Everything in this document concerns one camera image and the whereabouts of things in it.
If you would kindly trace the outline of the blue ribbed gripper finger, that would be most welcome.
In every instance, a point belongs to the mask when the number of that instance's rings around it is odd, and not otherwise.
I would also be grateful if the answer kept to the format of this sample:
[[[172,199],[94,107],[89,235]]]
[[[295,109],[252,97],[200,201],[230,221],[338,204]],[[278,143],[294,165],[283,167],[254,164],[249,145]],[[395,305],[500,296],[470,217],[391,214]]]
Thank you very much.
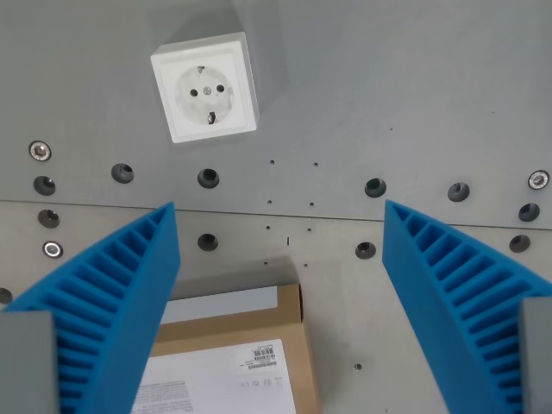
[[[435,218],[386,201],[382,261],[451,413],[523,410],[518,316],[551,284]]]
[[[7,312],[53,318],[61,412],[131,412],[179,266],[175,206],[168,203],[7,305]]]

